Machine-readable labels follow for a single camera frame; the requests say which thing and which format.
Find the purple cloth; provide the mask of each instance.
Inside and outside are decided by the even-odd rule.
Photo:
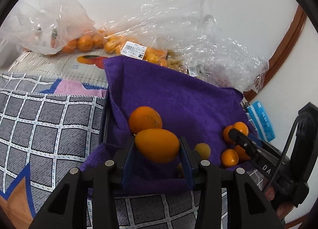
[[[107,142],[88,156],[81,170],[95,167],[113,157],[131,136],[129,115],[139,106],[150,106],[161,116],[163,128],[177,137],[185,136],[190,148],[205,142],[211,147],[209,161],[222,167],[220,156],[229,148],[223,129],[237,121],[249,126],[240,106],[243,95],[235,89],[218,88],[197,78],[129,57],[104,60],[112,114]],[[153,163],[139,152],[130,182],[120,195],[180,193],[188,190],[176,171],[180,159],[168,164]]]

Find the transparent plastic bag of fruit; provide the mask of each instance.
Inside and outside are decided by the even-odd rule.
[[[135,14],[104,24],[101,32],[108,40],[105,50],[119,55],[125,40],[132,40],[151,50],[167,51],[166,57],[145,54],[144,60],[160,64],[165,58],[164,66],[210,84],[257,92],[268,60],[224,36],[210,6],[209,0],[154,0],[143,4]]]
[[[104,38],[78,0],[39,0],[39,7],[19,1],[1,26],[0,37],[45,55],[103,47]]]

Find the pink patch on fabric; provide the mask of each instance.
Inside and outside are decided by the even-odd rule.
[[[106,90],[86,89],[81,82],[63,79],[58,84],[54,94],[105,97]]]

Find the brown wooden trim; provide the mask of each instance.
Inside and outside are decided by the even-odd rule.
[[[299,38],[299,35],[302,32],[306,18],[307,15],[305,11],[300,5],[298,5],[296,14],[292,23],[290,24],[289,29],[287,30],[287,33],[269,60],[269,69],[265,74],[263,87],[272,79],[292,51]],[[247,101],[251,101],[256,96],[256,93],[250,90],[248,92],[244,92],[244,96]]]
[[[285,224],[285,229],[289,229],[289,228],[292,228],[294,227],[295,225],[299,225],[300,223],[304,222],[304,220],[306,219],[307,217],[307,214],[306,215],[303,215],[302,217],[300,218],[297,218],[287,224]]]

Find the black cable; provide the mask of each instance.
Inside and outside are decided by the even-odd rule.
[[[303,113],[303,114],[300,114],[296,117],[296,119],[294,120],[294,123],[293,123],[293,126],[290,130],[290,133],[289,133],[289,136],[287,138],[287,141],[286,141],[286,144],[284,146],[284,149],[283,149],[283,152],[281,153],[280,155],[280,158],[278,159],[278,162],[275,166],[275,170],[274,170],[274,173],[273,173],[273,176],[271,177],[271,179],[269,181],[267,181],[267,183],[265,184],[265,187],[263,188],[262,192],[263,193],[266,193],[266,191],[268,190],[269,186],[271,185],[271,183],[273,182],[275,176],[277,175],[278,173],[278,170],[279,170],[279,167],[281,166],[286,154],[287,154],[287,151],[288,151],[288,148],[290,146],[290,143],[292,141],[292,138],[294,136],[294,132],[297,128],[297,125],[298,125],[298,122],[299,120],[303,119],[305,116],[307,116],[306,113]]]

